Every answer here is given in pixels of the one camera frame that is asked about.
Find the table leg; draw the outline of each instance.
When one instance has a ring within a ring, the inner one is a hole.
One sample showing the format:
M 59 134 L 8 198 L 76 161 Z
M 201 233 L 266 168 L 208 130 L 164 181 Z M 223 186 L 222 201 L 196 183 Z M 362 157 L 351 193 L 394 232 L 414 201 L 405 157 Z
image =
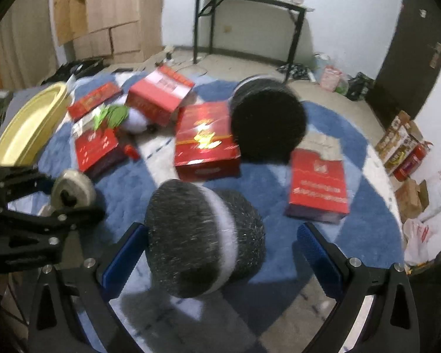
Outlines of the table leg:
M 199 21 L 199 1 L 196 0 L 194 12 L 194 33 L 193 33 L 193 63 L 198 63 L 198 21 Z
M 290 68 L 294 63 L 294 57 L 296 55 L 297 44 L 299 43 L 300 32 L 302 30 L 302 24 L 304 23 L 306 12 L 305 10 L 299 12 L 299 17 L 297 17 L 295 27 L 294 27 L 294 35 L 293 41 L 290 44 L 289 55 L 287 56 L 287 70 L 286 77 L 284 78 L 284 83 L 289 79 Z
M 213 42 L 214 42 L 214 23 L 216 19 L 216 4 L 217 0 L 212 0 L 212 11 L 211 11 L 211 33 L 209 35 L 209 54 L 213 53 Z

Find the pink bag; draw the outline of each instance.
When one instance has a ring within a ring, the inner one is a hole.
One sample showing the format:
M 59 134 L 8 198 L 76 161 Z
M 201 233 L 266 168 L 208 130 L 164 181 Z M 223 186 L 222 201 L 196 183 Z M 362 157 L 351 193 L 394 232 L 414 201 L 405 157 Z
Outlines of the pink bag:
M 341 71 L 334 68 L 332 65 L 327 65 L 323 69 L 322 78 L 320 79 L 320 86 L 328 91 L 335 91 L 340 82 Z

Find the small red object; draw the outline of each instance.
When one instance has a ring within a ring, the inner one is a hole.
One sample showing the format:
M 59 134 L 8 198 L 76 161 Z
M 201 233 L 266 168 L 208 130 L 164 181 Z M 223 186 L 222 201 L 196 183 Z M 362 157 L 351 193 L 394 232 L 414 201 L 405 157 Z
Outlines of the small red object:
M 162 66 L 129 89 L 126 105 L 139 110 L 150 121 L 166 126 L 193 86 L 194 82 Z
M 67 108 L 73 121 L 76 122 L 83 116 L 91 112 L 94 108 L 101 105 L 103 102 L 115 95 L 120 94 L 121 89 L 112 82 L 108 82 L 98 89 L 93 90 L 87 94 L 80 101 L 75 102 L 73 105 Z
M 91 179 L 127 158 L 114 129 L 87 130 L 75 140 L 78 169 Z
M 431 142 L 420 143 L 413 149 L 410 155 L 405 158 L 402 164 L 394 172 L 394 177 L 399 182 L 403 182 L 412 175 L 418 167 L 420 167 L 423 159 L 430 151 L 429 146 L 433 146 L 433 144 Z
M 337 223 L 349 214 L 341 160 L 323 160 L 316 151 L 296 148 L 290 165 L 288 215 Z
M 226 102 L 188 105 L 180 109 L 174 164 L 187 182 L 240 174 L 240 148 L 230 132 Z
M 139 154 L 137 149 L 131 144 L 127 144 L 126 146 L 124 146 L 124 153 L 132 160 L 139 160 L 141 158 L 141 155 Z

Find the red cap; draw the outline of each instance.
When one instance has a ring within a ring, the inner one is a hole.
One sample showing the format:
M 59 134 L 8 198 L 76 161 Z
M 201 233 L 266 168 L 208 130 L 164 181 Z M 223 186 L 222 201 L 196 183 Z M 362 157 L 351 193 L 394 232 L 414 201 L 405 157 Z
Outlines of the red cap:
M 139 154 L 137 149 L 131 144 L 127 144 L 126 146 L 124 146 L 124 153 L 132 160 L 139 160 L 141 158 L 141 155 Z

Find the fire extinguisher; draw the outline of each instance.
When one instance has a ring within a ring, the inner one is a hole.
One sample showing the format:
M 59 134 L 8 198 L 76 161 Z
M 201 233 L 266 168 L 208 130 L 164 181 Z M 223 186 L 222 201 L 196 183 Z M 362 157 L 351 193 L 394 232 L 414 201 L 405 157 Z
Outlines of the fire extinguisher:
M 399 182 L 403 182 L 412 175 L 418 167 L 420 167 L 424 157 L 431 150 L 429 146 L 433 146 L 433 144 L 431 142 L 418 144 L 410 155 L 405 158 L 402 164 L 394 172 L 394 177 L 396 177 Z

